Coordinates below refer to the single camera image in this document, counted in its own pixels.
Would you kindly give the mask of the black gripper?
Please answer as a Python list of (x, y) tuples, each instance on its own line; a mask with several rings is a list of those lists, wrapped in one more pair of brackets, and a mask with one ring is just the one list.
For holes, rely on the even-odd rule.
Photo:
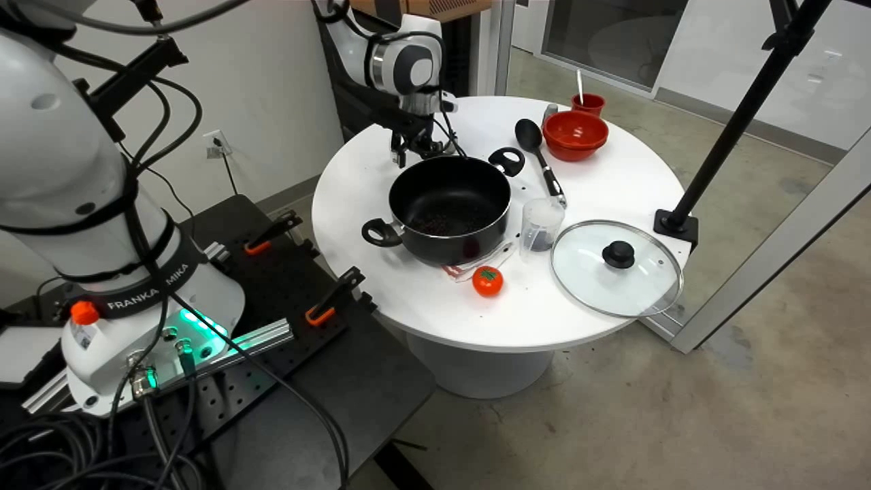
[(407, 136), (419, 136), (418, 150), (419, 159), (438, 156), (438, 144), (433, 139), (433, 117), (441, 112), (441, 94), (408, 94), (397, 98), (396, 131), (393, 135), (393, 162), (407, 169), (412, 144)]

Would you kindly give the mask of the black perforated robot base table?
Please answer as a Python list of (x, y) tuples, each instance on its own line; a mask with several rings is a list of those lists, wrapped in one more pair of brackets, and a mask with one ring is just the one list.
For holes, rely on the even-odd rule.
[(0, 490), (332, 490), (351, 468), (377, 464), (397, 490), (433, 486), (396, 448), (396, 433), (430, 397), (433, 377), (373, 318), (366, 298), (341, 298), (336, 318), (313, 331), (302, 310), (332, 279), (313, 252), (290, 241), (245, 263), (239, 275), (264, 298), (268, 318), (287, 318), (294, 339), (155, 404), (160, 459), (143, 411), (107, 426), (80, 418), (42, 430), (4, 455)]

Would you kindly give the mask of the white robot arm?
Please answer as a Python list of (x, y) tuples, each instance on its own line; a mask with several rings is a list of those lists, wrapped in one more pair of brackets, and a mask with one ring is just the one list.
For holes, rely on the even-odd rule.
[(158, 152), (118, 150), (118, 110), (185, 61), (179, 28), (147, 24), (149, 48), (90, 91), (58, 67), (88, 3), (4, 0), (0, 230), (73, 288), (65, 386), (84, 415), (115, 418), (220, 358), (245, 288), (143, 192)]

